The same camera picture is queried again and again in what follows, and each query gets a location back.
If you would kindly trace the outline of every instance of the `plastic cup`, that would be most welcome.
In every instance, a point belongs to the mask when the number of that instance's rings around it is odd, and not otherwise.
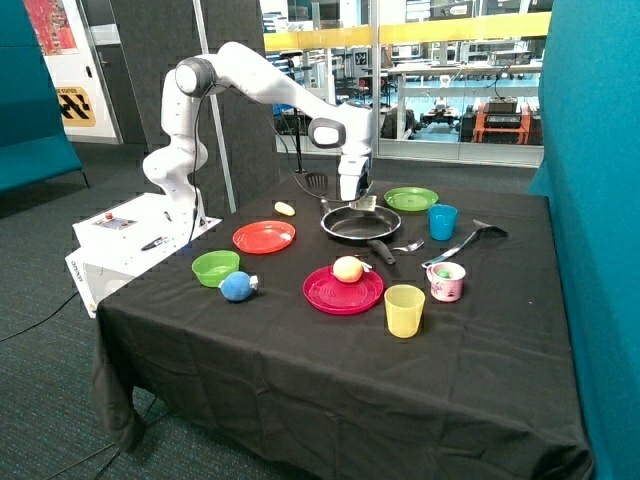
[[[205,287],[215,288],[240,267],[240,255],[231,250],[216,250],[199,256],[191,270]]]
[[[429,232],[434,240],[445,241],[453,236],[458,209],[451,205],[432,205],[428,210]]]
[[[394,285],[384,293],[384,307],[389,331],[399,338],[418,332],[425,295],[413,285]]]

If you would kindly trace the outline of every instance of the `yellow beam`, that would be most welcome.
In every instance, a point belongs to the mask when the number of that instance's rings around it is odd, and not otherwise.
[[[380,43],[440,42],[545,36],[551,13],[490,15],[402,25],[381,25]]]
[[[313,50],[354,45],[371,45],[371,27],[332,28],[305,32],[268,33],[264,36],[267,52]]]
[[[380,43],[439,42],[511,37],[546,36],[551,13],[490,15],[380,26]],[[371,45],[371,27],[334,28],[304,32],[268,33],[267,52]]]

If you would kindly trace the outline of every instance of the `door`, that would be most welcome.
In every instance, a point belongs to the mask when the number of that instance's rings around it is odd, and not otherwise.
[[[76,0],[24,0],[72,141],[122,143]]]

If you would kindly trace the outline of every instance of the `silver fork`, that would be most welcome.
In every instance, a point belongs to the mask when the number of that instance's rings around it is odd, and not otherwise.
[[[417,249],[419,249],[422,245],[424,245],[424,240],[420,239],[420,240],[416,240],[413,243],[410,243],[406,247],[393,247],[393,248],[390,248],[389,250],[400,250],[400,251],[403,251],[403,252],[414,252]]]
[[[419,249],[422,245],[424,245],[424,240],[420,239],[420,240],[416,240],[413,243],[410,243],[406,247],[389,248],[389,251],[391,251],[391,250],[400,250],[400,251],[403,251],[403,252],[414,252],[417,249]],[[367,255],[369,255],[369,254],[368,253],[357,253],[357,254],[355,254],[353,256],[354,257],[366,257]]]

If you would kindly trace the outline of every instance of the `black tablecloth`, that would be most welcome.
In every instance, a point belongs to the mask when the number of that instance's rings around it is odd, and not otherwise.
[[[378,203],[396,186],[374,184]],[[383,299],[348,317],[305,299],[311,272],[368,249],[329,238],[318,200],[293,180],[101,302],[92,398],[109,433],[123,448],[141,439],[131,404],[139,386],[263,457],[323,478],[588,478],[593,457],[547,200],[431,188],[459,209],[454,238],[431,240],[424,213],[402,213],[387,243],[424,238],[425,247],[396,254],[393,266],[365,257],[385,287],[427,294],[413,338],[388,332]],[[279,216],[277,201],[297,214]],[[464,295],[440,303],[420,263],[464,238],[474,218],[510,236],[454,257],[467,270]],[[293,243],[271,255],[239,252],[233,232],[265,219],[289,221]],[[241,270],[258,276],[250,300],[233,304],[198,283],[192,261],[216,249],[238,251]]]

